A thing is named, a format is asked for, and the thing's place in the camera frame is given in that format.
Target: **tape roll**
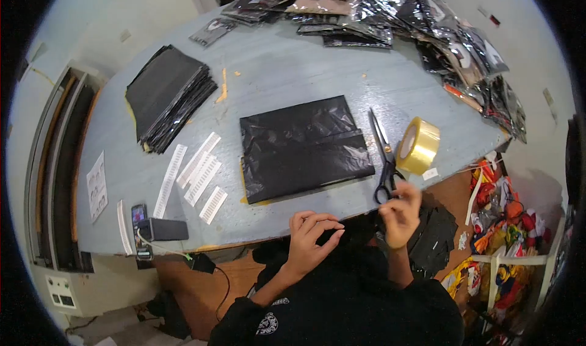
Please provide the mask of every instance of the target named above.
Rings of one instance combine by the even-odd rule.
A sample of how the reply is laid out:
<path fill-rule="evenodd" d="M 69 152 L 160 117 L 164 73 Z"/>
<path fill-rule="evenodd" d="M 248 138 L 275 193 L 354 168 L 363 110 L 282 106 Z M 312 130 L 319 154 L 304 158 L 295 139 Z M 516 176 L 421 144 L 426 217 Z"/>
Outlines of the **tape roll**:
<path fill-rule="evenodd" d="M 407 127 L 396 154 L 397 168 L 422 175 L 434 161 L 440 145 L 440 130 L 415 117 Z"/>

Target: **scissor blade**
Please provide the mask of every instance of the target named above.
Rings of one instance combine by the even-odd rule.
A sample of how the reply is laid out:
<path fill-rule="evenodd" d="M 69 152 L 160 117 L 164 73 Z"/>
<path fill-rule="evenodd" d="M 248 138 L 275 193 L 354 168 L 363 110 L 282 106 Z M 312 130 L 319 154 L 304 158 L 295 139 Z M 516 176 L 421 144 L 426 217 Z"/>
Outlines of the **scissor blade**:
<path fill-rule="evenodd" d="M 370 109 L 370 118 L 372 120 L 372 124 L 374 125 L 374 129 L 376 130 L 376 134 L 378 135 L 378 141 L 381 145 L 386 145 L 389 143 L 389 138 L 387 137 L 387 133 L 385 132 L 385 128 L 379 125 L 376 116 L 374 115 L 374 111 L 372 108 Z"/>

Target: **black adapter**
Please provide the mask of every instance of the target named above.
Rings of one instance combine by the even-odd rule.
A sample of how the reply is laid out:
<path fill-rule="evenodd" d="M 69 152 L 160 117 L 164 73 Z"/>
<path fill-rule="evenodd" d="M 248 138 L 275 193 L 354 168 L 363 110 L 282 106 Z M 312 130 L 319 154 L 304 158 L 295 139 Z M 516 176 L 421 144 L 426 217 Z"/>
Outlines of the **black adapter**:
<path fill-rule="evenodd" d="M 187 267 L 195 271 L 214 273 L 216 264 L 206 254 L 189 254 L 191 260 L 185 259 Z"/>

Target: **table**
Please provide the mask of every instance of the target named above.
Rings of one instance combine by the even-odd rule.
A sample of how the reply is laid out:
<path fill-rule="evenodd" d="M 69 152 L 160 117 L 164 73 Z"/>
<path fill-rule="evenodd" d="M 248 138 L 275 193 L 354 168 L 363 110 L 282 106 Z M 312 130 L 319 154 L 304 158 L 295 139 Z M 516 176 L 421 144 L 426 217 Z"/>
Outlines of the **table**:
<path fill-rule="evenodd" d="M 343 218 L 376 207 L 373 192 L 382 163 L 368 122 L 370 107 L 396 145 L 415 116 L 441 130 L 440 149 L 432 165 L 439 176 L 423 181 L 422 177 L 406 175 L 422 189 L 456 173 L 507 139 L 496 125 L 445 92 L 440 80 L 422 69 L 412 42 L 396 40 L 391 51 L 329 49 L 322 46 L 320 37 L 296 35 L 297 26 L 285 20 L 258 28 L 239 26 L 208 49 L 188 39 L 219 12 L 220 8 L 175 28 L 140 52 L 101 91 L 85 137 L 78 179 L 85 182 L 104 151 L 108 205 L 91 223 L 87 186 L 79 185 L 76 215 L 80 250 L 124 254 L 118 201 L 126 204 L 126 229 L 132 241 L 130 207 L 146 203 L 151 214 L 175 146 L 188 147 L 181 171 L 211 132 L 222 137 L 213 151 L 222 167 L 194 208 L 183 198 L 185 189 L 174 185 L 165 218 L 187 221 L 189 240 L 161 243 L 170 249 L 212 250 L 285 236 L 289 233 L 288 219 L 296 211 L 330 212 Z M 136 144 L 124 92 L 149 58 L 167 44 L 208 64 L 218 85 L 223 82 L 225 68 L 228 95 L 215 103 L 220 87 L 193 114 L 192 122 L 185 125 L 167 151 L 158 156 L 144 153 Z M 356 125 L 363 131 L 376 174 L 280 198 L 268 205 L 243 203 L 238 119 L 336 95 L 346 96 Z M 228 197 L 207 225 L 199 213 L 216 186 Z M 157 248 L 154 252 L 162 253 Z"/>

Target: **mobile phone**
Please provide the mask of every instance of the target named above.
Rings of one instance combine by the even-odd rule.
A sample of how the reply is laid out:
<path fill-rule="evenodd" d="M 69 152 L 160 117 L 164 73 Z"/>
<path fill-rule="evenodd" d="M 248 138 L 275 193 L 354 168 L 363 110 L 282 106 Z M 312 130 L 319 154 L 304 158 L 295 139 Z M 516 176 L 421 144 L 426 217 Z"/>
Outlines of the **mobile phone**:
<path fill-rule="evenodd" d="M 136 257 L 139 261 L 151 261 L 153 257 L 152 247 L 147 243 L 143 243 L 143 241 L 138 238 L 137 234 L 139 229 L 138 223 L 148 218 L 147 206 L 145 204 L 134 205 L 131 208 L 131 215 L 132 230 L 134 231 L 134 245 L 136 246 Z"/>

